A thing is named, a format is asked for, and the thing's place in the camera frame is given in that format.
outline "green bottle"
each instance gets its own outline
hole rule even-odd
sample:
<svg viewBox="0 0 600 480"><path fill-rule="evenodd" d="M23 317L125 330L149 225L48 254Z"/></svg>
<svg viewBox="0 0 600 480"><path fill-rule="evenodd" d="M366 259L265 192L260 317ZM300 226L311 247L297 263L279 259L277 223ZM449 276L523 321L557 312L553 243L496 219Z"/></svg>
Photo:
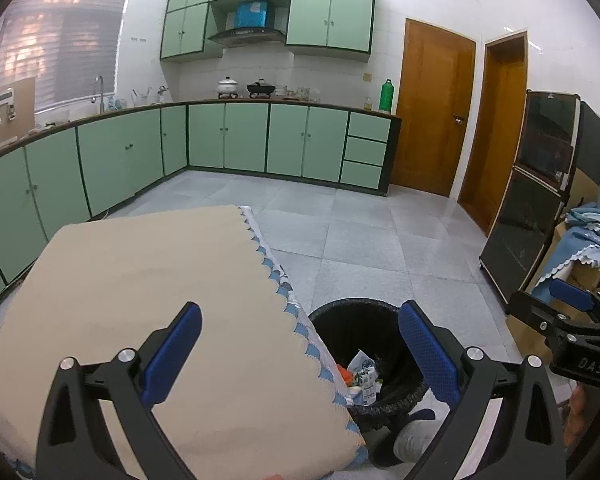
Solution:
<svg viewBox="0 0 600 480"><path fill-rule="evenodd" d="M378 109L383 112L391 111L391 104L394 102L394 85L391 84L391 80L387 79L386 83L382 85L380 91L380 104Z"/></svg>

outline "drawer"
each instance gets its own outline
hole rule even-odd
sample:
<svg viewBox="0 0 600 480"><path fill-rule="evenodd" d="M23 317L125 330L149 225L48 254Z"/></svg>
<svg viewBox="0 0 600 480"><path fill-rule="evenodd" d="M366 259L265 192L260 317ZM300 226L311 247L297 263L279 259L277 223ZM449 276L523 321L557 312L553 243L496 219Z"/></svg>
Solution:
<svg viewBox="0 0 600 480"><path fill-rule="evenodd" d="M384 142L347 137L347 149L344 152L344 158L382 166L385 150L386 144Z"/></svg>
<svg viewBox="0 0 600 480"><path fill-rule="evenodd" d="M390 126L391 120L385 117L352 112L349 121L349 135L386 142Z"/></svg>
<svg viewBox="0 0 600 480"><path fill-rule="evenodd" d="M377 189L380 182L380 172L382 168L369 166L368 164L359 164L345 160L342 163L342 176L340 181L343 184L352 184L354 186L369 187Z"/></svg>

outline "faucet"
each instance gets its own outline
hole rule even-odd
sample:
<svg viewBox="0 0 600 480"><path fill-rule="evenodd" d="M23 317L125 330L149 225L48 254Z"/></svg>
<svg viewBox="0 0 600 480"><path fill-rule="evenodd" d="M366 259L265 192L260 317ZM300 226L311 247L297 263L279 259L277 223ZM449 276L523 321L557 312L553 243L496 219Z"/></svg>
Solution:
<svg viewBox="0 0 600 480"><path fill-rule="evenodd" d="M100 83L100 113L103 114L104 113L104 78L100 74L98 74L96 76L96 79L94 82ZM91 102L92 103L96 102L96 96L93 96L91 98Z"/></svg>

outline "trash can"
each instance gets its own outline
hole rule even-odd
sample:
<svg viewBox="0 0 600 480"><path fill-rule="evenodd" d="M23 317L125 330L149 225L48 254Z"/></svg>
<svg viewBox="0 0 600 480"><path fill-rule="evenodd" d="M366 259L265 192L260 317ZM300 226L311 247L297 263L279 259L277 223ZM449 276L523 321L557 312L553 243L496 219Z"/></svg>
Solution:
<svg viewBox="0 0 600 480"><path fill-rule="evenodd" d="M388 426L391 417L409 413L428 386L398 329L398 308L384 301L347 298L314 310L309 319L335 361L347 367L362 350L376 362L382 389L369 406L349 406L365 433Z"/></svg>

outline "window blind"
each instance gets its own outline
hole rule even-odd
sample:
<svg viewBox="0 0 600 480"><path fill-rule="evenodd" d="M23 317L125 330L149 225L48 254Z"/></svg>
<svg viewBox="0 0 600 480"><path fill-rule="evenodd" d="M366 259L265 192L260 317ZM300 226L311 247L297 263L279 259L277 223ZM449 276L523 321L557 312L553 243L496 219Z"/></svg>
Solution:
<svg viewBox="0 0 600 480"><path fill-rule="evenodd" d="M13 0L0 31L0 86L36 77L36 110L113 92L126 0Z"/></svg>

